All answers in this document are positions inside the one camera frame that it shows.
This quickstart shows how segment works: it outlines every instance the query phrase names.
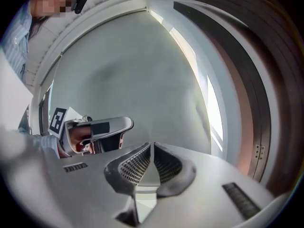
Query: white wall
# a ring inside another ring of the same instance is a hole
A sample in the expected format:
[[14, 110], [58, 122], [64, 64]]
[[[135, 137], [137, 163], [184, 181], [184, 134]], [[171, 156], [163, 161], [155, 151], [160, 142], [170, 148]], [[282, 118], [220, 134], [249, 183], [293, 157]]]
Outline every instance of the white wall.
[[50, 113], [69, 106], [93, 119], [133, 118], [124, 146], [157, 141], [210, 153], [209, 121], [195, 75], [148, 12], [112, 20], [64, 53]]

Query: light blue shirt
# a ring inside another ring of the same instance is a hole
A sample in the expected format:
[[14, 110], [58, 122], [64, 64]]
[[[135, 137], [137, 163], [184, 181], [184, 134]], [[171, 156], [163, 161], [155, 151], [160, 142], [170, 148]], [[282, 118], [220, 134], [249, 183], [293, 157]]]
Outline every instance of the light blue shirt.
[[[29, 52], [29, 29], [32, 23], [32, 15], [29, 10], [29, 1], [17, 12], [14, 19], [6, 29], [0, 46], [17, 76], [25, 83], [25, 63]], [[29, 125], [26, 114], [24, 114], [19, 125], [19, 132], [29, 134]], [[52, 148], [57, 157], [57, 138], [53, 135], [33, 135], [40, 142], [42, 148]]]

